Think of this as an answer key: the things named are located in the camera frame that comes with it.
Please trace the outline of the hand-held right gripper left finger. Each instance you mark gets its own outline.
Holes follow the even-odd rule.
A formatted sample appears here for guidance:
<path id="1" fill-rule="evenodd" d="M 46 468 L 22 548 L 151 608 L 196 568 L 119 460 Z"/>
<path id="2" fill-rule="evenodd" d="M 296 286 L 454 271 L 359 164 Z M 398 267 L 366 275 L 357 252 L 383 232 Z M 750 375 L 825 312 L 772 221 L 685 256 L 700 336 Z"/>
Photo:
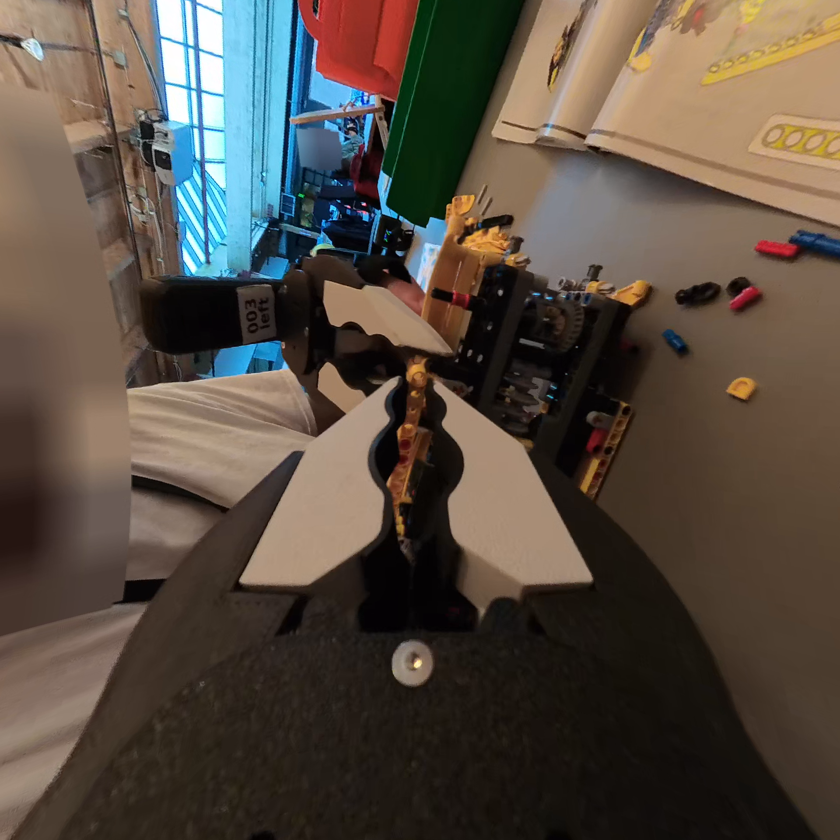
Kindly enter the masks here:
<path id="1" fill-rule="evenodd" d="M 367 631 L 406 625 L 411 572 L 385 483 L 405 396 L 401 376 L 387 380 L 307 446 L 239 576 L 242 589 L 321 597 Z"/>

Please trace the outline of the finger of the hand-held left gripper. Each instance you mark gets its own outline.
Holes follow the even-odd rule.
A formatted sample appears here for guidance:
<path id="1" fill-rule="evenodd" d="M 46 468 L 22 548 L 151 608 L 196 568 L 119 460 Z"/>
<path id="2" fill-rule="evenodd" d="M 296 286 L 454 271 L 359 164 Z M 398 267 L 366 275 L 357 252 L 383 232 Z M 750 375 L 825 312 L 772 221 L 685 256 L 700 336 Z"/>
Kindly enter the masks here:
<path id="1" fill-rule="evenodd" d="M 317 390 L 341 414 L 352 412 L 367 395 L 364 390 L 348 384 L 333 362 L 325 362 L 318 370 Z"/>
<path id="2" fill-rule="evenodd" d="M 381 337 L 391 346 L 426 355 L 453 356 L 446 340 L 389 290 L 363 285 L 323 283 L 322 303 L 327 320 L 336 329 L 349 325 L 365 335 Z"/>

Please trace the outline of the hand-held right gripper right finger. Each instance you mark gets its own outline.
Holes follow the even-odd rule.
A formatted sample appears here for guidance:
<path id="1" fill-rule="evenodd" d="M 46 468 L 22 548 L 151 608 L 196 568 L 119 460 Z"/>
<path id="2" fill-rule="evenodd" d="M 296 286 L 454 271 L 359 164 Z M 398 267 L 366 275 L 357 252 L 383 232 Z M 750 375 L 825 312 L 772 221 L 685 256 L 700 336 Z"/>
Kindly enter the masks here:
<path id="1" fill-rule="evenodd" d="M 441 384 L 427 391 L 432 463 L 415 498 L 415 624 L 473 629 L 494 602 L 592 586 L 526 449 Z"/>

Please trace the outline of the yellow brick car model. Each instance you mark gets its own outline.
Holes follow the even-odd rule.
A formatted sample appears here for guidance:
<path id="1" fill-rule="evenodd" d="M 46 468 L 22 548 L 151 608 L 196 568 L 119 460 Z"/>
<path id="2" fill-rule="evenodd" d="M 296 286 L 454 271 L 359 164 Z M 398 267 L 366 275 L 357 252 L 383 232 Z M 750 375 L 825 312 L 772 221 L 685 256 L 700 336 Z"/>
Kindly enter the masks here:
<path id="1" fill-rule="evenodd" d="M 438 262 L 423 316 L 453 353 L 409 370 L 423 368 L 595 501 L 634 415 L 616 390 L 638 354 L 633 306 L 596 289 L 600 266 L 554 289 L 459 243 Z"/>

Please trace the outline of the grey desk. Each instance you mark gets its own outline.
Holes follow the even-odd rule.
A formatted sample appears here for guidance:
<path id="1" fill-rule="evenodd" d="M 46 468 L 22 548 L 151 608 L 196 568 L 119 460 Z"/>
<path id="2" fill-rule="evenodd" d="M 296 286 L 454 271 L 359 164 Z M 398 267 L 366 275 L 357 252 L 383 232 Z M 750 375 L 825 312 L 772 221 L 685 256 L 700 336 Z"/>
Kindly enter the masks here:
<path id="1" fill-rule="evenodd" d="M 523 2 L 458 189 L 488 184 L 551 280 L 600 264 L 653 287 L 628 323 L 636 416 L 598 501 L 696 618 L 806 821 L 838 838 L 838 260 L 753 250 L 838 226 L 622 155 L 495 139 L 540 4 Z M 735 277 L 763 298 L 675 303 Z M 749 402 L 726 393 L 738 377 L 758 383 Z"/>

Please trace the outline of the green box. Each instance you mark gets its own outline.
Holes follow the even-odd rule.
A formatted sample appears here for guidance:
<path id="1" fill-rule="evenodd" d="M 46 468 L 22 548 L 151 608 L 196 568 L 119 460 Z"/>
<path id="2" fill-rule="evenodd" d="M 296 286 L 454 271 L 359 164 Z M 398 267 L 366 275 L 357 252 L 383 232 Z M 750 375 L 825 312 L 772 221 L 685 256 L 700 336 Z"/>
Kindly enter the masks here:
<path id="1" fill-rule="evenodd" d="M 385 204 L 417 227 L 443 218 L 523 1 L 421 1 L 385 149 Z"/>

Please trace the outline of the red box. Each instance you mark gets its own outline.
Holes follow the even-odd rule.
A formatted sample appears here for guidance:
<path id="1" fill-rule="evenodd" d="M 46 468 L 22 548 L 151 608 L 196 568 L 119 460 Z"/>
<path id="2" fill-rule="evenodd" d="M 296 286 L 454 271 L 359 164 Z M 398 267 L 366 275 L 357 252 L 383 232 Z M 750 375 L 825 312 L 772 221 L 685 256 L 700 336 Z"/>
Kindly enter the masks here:
<path id="1" fill-rule="evenodd" d="M 330 81 L 394 102 L 418 1 L 299 1 L 316 41 L 316 70 Z"/>

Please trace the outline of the large pile of brick pins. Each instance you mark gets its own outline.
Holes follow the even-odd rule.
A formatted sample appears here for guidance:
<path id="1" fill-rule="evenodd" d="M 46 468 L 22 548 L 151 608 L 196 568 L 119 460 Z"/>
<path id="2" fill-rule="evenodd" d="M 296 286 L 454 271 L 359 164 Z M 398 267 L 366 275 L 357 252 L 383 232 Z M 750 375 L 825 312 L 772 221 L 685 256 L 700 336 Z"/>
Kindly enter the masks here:
<path id="1" fill-rule="evenodd" d="M 799 230 L 786 241 L 762 239 L 753 248 L 759 256 L 777 260 L 795 260 L 804 254 L 839 260 L 839 239 L 809 230 Z M 683 309 L 704 307 L 717 300 L 722 293 L 729 299 L 730 312 L 743 312 L 763 298 L 762 291 L 747 277 L 738 276 L 726 287 L 714 281 L 704 281 L 678 289 L 675 304 Z"/>

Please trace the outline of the open instruction booklet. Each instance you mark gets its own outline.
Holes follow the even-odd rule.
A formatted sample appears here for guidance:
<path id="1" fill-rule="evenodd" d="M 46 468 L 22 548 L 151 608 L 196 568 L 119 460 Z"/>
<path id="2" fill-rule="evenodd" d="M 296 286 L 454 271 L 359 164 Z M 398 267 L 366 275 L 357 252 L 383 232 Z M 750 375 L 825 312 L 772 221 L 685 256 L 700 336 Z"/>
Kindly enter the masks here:
<path id="1" fill-rule="evenodd" d="M 838 1 L 546 1 L 492 136 L 836 227 L 838 120 Z"/>

